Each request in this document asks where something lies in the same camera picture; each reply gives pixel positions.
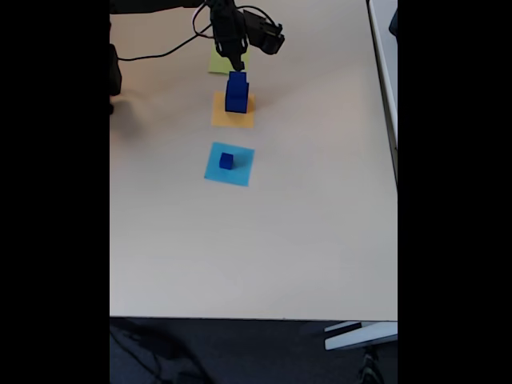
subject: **dark carpet floor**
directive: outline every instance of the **dark carpet floor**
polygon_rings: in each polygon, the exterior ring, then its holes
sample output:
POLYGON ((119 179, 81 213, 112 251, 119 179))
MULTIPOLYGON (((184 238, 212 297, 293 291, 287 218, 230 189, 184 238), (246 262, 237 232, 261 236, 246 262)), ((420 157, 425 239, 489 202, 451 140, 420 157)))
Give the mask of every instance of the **dark carpet floor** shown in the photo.
MULTIPOLYGON (((325 351, 320 332, 332 322, 257 320, 136 319, 181 339, 215 384, 356 384, 362 348, 325 351)), ((151 353, 115 332, 148 366, 151 353)), ((376 346, 385 384, 398 382, 398 342, 376 346)), ((187 360, 162 360, 162 376, 173 379, 187 360)), ((110 338, 110 382, 153 384, 154 378, 110 338)))

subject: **blue block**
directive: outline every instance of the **blue block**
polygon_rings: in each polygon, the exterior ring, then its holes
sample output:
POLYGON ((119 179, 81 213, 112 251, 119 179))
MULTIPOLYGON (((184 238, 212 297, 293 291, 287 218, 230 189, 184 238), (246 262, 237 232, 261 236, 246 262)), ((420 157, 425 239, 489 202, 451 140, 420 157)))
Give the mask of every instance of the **blue block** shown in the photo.
POLYGON ((218 166, 224 168, 225 170, 231 170, 233 168, 233 155, 222 152, 218 166))
POLYGON ((249 83, 247 73, 230 72, 230 78, 226 86, 226 112, 247 113, 249 101, 249 83))
POLYGON ((230 77, 228 81, 235 81, 235 82, 247 82, 247 73, 246 72, 237 72, 236 70, 232 70, 230 72, 230 77))

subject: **white table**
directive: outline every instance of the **white table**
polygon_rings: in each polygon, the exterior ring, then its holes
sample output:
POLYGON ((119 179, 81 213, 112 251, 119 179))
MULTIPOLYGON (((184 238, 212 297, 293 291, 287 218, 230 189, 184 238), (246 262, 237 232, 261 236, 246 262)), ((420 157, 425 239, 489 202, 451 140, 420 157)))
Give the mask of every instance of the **white table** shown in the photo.
MULTIPOLYGON (((286 36, 275 56, 251 51, 253 129, 210 124, 226 87, 206 72, 211 41, 121 63, 110 315, 397 320, 398 197, 366 4, 252 3, 286 36), (255 149, 249 187, 203 178, 212 142, 255 149)), ((125 58, 165 52, 192 12, 113 16, 111 41, 125 58)))

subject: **blue paper square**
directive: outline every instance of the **blue paper square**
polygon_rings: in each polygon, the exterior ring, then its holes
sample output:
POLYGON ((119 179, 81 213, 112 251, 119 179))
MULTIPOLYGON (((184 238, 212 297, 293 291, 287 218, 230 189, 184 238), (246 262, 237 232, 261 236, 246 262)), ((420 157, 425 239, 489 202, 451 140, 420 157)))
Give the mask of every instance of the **blue paper square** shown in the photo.
POLYGON ((237 186, 248 186, 253 159, 254 150, 242 146, 231 146, 222 142, 214 142, 211 146, 205 178, 237 186), (233 155, 232 170, 224 170, 219 166, 222 152, 233 155))

